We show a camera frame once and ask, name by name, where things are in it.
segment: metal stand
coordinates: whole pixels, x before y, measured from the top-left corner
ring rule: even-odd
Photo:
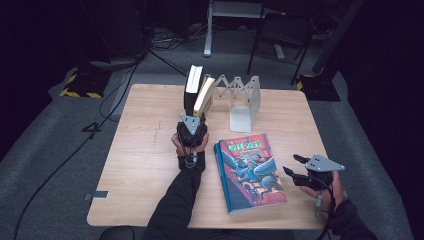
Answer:
[[[259,77],[253,76],[250,81],[244,85],[240,77],[235,77],[234,80],[229,83],[224,75],[218,78],[216,86],[220,82],[224,82],[226,88],[219,92],[215,88],[215,92],[218,92],[220,97],[223,93],[230,91],[232,95],[231,99],[231,111],[230,111],[230,130],[233,132],[252,132],[252,126],[256,114],[259,112],[261,94]]]

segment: gray carpet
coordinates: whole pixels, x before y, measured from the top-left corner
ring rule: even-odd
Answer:
[[[245,71],[252,38],[253,33],[249,31],[220,32],[214,36],[210,58],[203,57],[203,39],[156,53],[184,69],[189,69],[191,64],[203,65],[204,71],[213,76],[224,74],[228,78],[248,79]],[[312,46],[301,73],[310,72],[320,47],[321,43]],[[294,90],[294,86],[289,85],[293,71],[293,66],[261,57],[255,57],[252,68],[252,74],[260,76],[261,88],[274,89]],[[105,96],[111,94],[110,97],[59,97],[72,72],[70,70],[64,81],[50,90],[51,104],[0,163],[0,239],[12,239],[19,215],[31,195],[88,137],[89,133],[81,130],[92,122],[104,120],[99,112],[107,115],[114,102],[116,104],[115,99],[122,92],[115,90],[127,70],[113,73],[105,91]],[[137,68],[132,82],[183,84],[183,80],[177,71],[149,54]],[[328,156],[346,166],[347,170],[342,173],[345,188],[362,219],[379,239],[413,239],[402,200],[346,101],[343,77],[337,75],[334,83],[341,102],[309,103]],[[119,115],[112,118],[119,120]],[[102,131],[42,188],[22,219],[17,239],[98,239],[106,228],[87,224],[90,202],[83,197],[96,189],[116,127],[117,123],[106,121]],[[137,237],[142,230],[136,229]],[[295,239],[315,239],[319,233],[294,231]]]

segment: hand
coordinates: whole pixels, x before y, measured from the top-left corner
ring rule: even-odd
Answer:
[[[175,150],[177,152],[177,155],[179,157],[184,156],[183,146],[181,145],[180,141],[178,140],[178,134],[177,133],[175,133],[172,136],[171,141],[172,141],[172,143],[174,143],[175,147],[177,148]],[[185,147],[185,150],[186,150],[187,153],[191,153],[194,150],[196,150],[196,152],[203,152],[203,151],[205,151],[205,147],[208,144],[208,141],[209,141],[209,133],[206,133],[205,136],[203,136],[202,144],[197,146],[196,149],[194,149],[194,148],[190,149],[189,147]]]
[[[338,171],[333,171],[333,196],[336,199],[336,206],[334,208],[334,212],[336,211],[337,207],[342,203],[344,199],[344,193],[343,193],[343,185],[340,180],[340,175]],[[309,187],[301,186],[300,189],[304,191],[306,194],[313,198],[318,198],[318,195],[320,191],[315,191]],[[330,192],[326,189],[322,191],[322,202],[321,202],[321,209],[328,210],[330,208],[330,201],[331,196]]]

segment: chair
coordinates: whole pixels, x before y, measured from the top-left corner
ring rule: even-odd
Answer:
[[[298,50],[292,61],[283,61],[297,65],[290,83],[293,85],[312,40],[311,16],[318,7],[318,2],[318,0],[264,0],[262,2],[261,16],[247,68],[248,75],[259,42],[268,42]]]

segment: human arm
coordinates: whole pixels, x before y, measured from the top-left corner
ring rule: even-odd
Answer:
[[[175,177],[165,196],[159,201],[142,239],[183,239],[187,226],[190,223],[196,193],[200,186],[201,174],[206,168],[204,149],[209,135],[197,147],[197,163],[187,168],[185,155],[178,136],[174,134],[171,141],[176,146],[178,167],[180,173]]]
[[[342,240],[377,239],[375,234],[362,222],[356,206],[350,200],[345,199],[343,185],[337,171],[333,171],[333,182],[330,187],[332,187],[335,199],[334,214],[328,222],[328,228],[332,230],[332,233],[336,236],[341,236]],[[319,191],[305,186],[300,188],[313,198],[317,198],[320,194]],[[321,194],[322,209],[329,209],[331,201],[330,192],[324,190]]]

